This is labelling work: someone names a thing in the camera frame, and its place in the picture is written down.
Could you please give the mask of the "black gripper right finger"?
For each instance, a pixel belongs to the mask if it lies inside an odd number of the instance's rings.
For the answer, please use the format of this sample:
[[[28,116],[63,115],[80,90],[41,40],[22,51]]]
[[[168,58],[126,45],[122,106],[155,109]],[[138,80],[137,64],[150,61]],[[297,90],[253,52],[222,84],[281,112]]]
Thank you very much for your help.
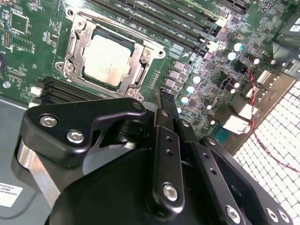
[[[292,225],[287,211],[211,137],[198,139],[179,118],[174,95],[168,94],[183,156],[192,166],[214,225]]]

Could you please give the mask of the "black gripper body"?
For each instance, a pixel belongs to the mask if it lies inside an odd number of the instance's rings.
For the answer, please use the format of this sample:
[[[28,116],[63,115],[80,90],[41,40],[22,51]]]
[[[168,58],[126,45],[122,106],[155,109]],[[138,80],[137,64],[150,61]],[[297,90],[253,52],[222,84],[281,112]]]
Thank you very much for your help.
[[[133,150],[69,185],[56,200],[48,225],[221,225],[223,219],[195,169],[182,165],[185,206],[162,219],[146,204],[149,150]]]

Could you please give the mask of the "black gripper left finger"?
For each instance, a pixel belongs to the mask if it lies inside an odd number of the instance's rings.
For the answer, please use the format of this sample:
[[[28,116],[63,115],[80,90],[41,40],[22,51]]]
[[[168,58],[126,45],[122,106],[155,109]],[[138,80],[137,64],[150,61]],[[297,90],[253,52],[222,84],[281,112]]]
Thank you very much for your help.
[[[111,148],[114,141],[136,143],[153,155],[146,204],[155,213],[181,213],[184,126],[173,96],[164,92],[155,111],[129,97],[38,105],[23,115],[16,157],[56,210],[71,184],[87,184],[82,167],[96,144],[107,141]]]

